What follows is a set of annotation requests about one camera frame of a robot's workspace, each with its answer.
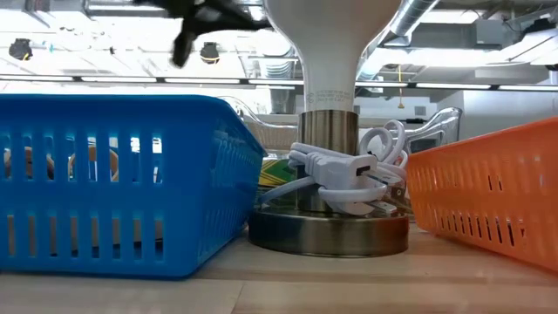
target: white power cord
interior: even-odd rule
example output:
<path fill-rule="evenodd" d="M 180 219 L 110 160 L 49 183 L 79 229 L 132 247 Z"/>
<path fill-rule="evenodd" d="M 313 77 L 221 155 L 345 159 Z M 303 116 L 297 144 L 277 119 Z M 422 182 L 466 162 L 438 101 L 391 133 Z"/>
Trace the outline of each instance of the white power cord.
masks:
<path fill-rule="evenodd" d="M 390 126 L 397 128 L 397 140 L 388 131 Z M 383 149 L 374 155 L 369 152 L 369 145 L 377 136 L 382 140 Z M 294 143 L 290 148 L 289 166 L 304 166 L 308 176 L 272 189 L 262 195 L 260 202 L 266 203 L 299 188 L 318 184 L 320 197 L 337 212 L 368 215 L 375 209 L 371 202 L 381 200 L 388 186 L 406 181 L 408 155 L 403 151 L 404 145 L 405 128 L 397 120 L 369 130 L 358 145 L 358 156 Z"/>

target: round metal lamp base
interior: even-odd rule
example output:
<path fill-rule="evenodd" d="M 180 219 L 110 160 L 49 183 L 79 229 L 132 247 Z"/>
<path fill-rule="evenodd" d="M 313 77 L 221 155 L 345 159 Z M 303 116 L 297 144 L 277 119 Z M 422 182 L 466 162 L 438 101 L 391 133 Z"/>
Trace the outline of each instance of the round metal lamp base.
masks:
<path fill-rule="evenodd" d="M 285 253 L 370 257 L 394 255 L 408 248 L 407 215 L 360 218 L 269 207 L 255 211 L 248 224 L 253 244 Z"/>

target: orange plastic basket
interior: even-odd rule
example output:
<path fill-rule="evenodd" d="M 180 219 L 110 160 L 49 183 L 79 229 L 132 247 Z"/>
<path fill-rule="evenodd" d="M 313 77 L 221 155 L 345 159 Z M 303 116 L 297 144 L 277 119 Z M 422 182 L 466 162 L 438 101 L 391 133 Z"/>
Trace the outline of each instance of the orange plastic basket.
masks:
<path fill-rule="evenodd" d="M 413 154 L 420 228 L 558 271 L 558 118 Z"/>

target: wooden table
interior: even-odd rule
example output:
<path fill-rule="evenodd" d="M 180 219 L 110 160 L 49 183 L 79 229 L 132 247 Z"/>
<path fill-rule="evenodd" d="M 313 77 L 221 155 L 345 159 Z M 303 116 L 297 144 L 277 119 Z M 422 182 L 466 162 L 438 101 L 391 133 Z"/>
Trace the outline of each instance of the wooden table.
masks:
<path fill-rule="evenodd" d="M 178 282 L 0 275 L 1 314 L 558 313 L 558 276 L 412 226 L 404 254 L 292 256 L 227 246 Z"/>

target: blue plastic basket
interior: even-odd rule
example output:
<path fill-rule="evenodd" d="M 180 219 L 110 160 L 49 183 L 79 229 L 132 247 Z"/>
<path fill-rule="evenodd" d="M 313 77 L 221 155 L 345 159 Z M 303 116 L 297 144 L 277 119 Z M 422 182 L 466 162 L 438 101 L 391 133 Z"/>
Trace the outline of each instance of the blue plastic basket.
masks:
<path fill-rule="evenodd" d="M 0 152 L 0 270 L 119 276 L 195 271 L 244 227 L 264 155 L 220 99 L 121 95 L 0 95 Z"/>

